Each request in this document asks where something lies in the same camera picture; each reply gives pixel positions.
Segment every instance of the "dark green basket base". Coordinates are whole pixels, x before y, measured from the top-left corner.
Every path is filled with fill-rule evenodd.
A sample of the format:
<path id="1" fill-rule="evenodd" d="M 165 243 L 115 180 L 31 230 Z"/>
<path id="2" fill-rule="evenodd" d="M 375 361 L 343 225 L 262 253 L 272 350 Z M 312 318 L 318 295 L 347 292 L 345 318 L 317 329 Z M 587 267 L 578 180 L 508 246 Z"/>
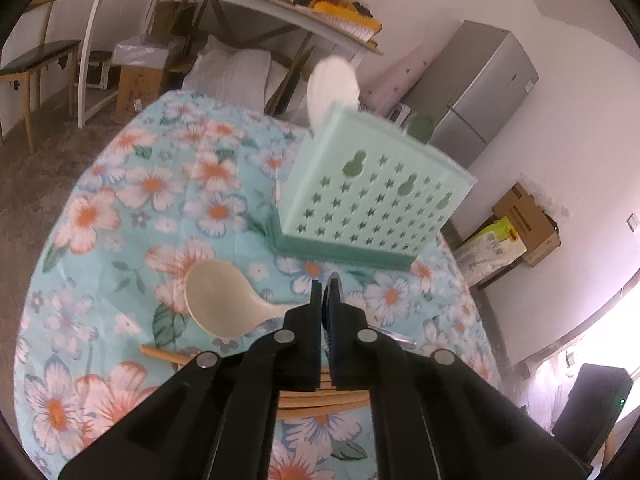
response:
<path id="1" fill-rule="evenodd" d="M 266 230 L 271 251 L 284 256 L 294 256 L 301 260 L 322 260 L 337 264 L 398 270 L 409 270 L 415 260 L 414 256 L 405 256 L 404 254 L 347 247 L 341 244 L 284 235 L 277 212 L 271 215 Z"/>

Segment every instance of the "keyhole-shaped hole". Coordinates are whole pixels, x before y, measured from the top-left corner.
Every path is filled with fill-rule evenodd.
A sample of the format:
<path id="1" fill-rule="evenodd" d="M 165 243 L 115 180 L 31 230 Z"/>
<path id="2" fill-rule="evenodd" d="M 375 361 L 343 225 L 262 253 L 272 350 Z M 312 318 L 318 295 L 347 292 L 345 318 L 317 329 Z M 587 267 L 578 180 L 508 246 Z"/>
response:
<path id="1" fill-rule="evenodd" d="M 398 195 L 407 196 L 411 193 L 414 190 L 414 183 L 417 178 L 418 176 L 415 173 L 412 173 L 409 176 L 409 179 L 398 188 Z"/>
<path id="2" fill-rule="evenodd" d="M 344 176 L 353 178 L 354 176 L 358 176 L 359 174 L 361 174 L 362 170 L 364 169 L 362 163 L 364 162 L 364 159 L 366 157 L 367 157 L 366 152 L 363 152 L 362 150 L 360 150 L 359 152 L 356 152 L 356 154 L 353 157 L 353 160 L 350 160 L 349 162 L 347 162 L 344 165 L 344 168 L 342 168 L 342 172 L 344 173 Z"/>
<path id="3" fill-rule="evenodd" d="M 437 204 L 436 204 L 436 209 L 438 211 L 441 211 L 442 209 L 446 208 L 446 206 L 449 205 L 449 200 L 451 200 L 451 197 L 453 196 L 452 192 L 448 192 L 444 198 L 442 200 L 440 200 Z"/>

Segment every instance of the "wall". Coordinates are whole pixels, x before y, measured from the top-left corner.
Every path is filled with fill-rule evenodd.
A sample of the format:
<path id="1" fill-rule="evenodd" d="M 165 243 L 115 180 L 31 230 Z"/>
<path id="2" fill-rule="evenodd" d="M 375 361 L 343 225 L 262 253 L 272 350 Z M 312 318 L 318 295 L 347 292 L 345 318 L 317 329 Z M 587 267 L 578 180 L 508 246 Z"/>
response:
<path id="1" fill-rule="evenodd" d="M 520 173 L 572 213 L 561 226 L 561 249 L 487 291 L 517 362 L 590 316 L 640 267 L 625 224 L 640 206 L 640 64 L 593 33 L 610 37 L 615 29 L 632 51 L 622 20 L 607 0 L 581 0 L 584 7 L 578 0 L 564 13 L 566 0 L 544 0 L 547 13 L 556 10 L 556 17 L 591 32 L 543 16 L 533 0 L 364 1 L 383 23 L 376 39 L 385 55 L 366 58 L 358 70 L 363 80 L 421 43 L 436 56 L 464 19 L 512 30 L 540 73 L 529 98 L 471 168 L 479 182 L 454 216 L 468 234 Z M 611 28 L 611 20 L 620 21 Z"/>
<path id="2" fill-rule="evenodd" d="M 54 4 L 47 41 L 82 40 L 94 0 L 60 0 Z M 119 40 L 140 31 L 149 0 L 103 0 L 98 14 L 93 49 L 111 50 Z M 2 51 L 2 65 L 37 46 L 45 8 L 21 17 Z M 64 88 L 66 70 L 51 65 L 42 74 L 42 100 Z M 0 84 L 0 117 L 7 132 L 22 117 L 22 89 L 15 91 L 9 83 Z"/>

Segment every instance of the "wall socket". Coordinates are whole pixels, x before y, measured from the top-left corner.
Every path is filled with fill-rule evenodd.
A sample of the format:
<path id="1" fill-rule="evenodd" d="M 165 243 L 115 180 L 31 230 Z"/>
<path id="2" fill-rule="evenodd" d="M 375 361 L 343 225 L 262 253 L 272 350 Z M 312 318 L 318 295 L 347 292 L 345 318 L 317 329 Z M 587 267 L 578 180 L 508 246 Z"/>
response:
<path id="1" fill-rule="evenodd" d="M 629 229 L 634 233 L 640 229 L 640 218 L 638 218 L 636 213 L 633 213 L 629 218 L 627 218 L 626 223 L 629 225 Z"/>

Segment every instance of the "floral tablecloth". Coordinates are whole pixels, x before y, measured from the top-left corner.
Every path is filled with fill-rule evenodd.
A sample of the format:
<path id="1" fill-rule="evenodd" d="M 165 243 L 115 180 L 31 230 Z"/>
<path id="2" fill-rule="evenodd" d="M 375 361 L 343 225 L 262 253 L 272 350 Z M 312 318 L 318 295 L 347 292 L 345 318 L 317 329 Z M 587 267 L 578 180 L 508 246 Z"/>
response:
<path id="1" fill-rule="evenodd" d="M 140 354 L 140 344 L 228 355 L 281 325 L 272 320 L 233 340 L 207 335 L 182 297 L 185 275 L 202 260 L 232 261 L 274 303 L 305 303 L 312 280 L 325 283 L 338 270 L 346 301 L 370 322 L 416 338 L 423 354 L 451 348 L 497 385 L 476 307 L 440 236 L 411 272 L 271 253 L 264 225 L 304 135 L 170 92 L 80 178 L 35 269 L 15 352 L 20 437 L 48 478 L 175 372 Z M 278 423 L 270 479 L 376 475 L 368 408 Z"/>

